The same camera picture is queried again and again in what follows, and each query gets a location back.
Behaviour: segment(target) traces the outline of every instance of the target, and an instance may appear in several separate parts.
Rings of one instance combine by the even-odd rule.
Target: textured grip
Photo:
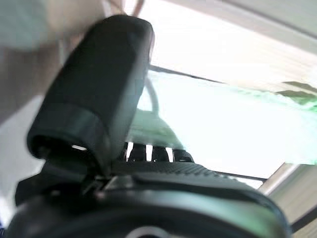
[[[202,165],[186,162],[115,162],[113,175],[134,175],[149,184],[165,183],[184,186],[254,190],[245,183],[208,170]]]

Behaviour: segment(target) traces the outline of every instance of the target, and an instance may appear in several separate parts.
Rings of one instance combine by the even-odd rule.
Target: black rubber grip
[[[60,144],[84,147],[105,174],[124,146],[153,42],[150,23],[135,17],[112,16],[92,27],[45,97],[28,134],[30,152],[45,158],[45,149]]]

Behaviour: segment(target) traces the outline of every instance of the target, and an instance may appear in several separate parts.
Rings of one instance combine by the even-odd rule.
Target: black strap
[[[317,206],[315,206],[313,209],[311,209],[304,216],[302,216],[300,219],[298,219],[292,224],[293,233],[307,226],[310,222],[312,222],[315,219],[317,219]]]

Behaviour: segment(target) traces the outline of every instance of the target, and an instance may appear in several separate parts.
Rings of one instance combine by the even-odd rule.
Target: black plastic casing
[[[96,24],[71,54],[28,133],[36,158],[77,145],[98,173],[117,158],[142,94],[154,43],[150,23],[125,15]]]

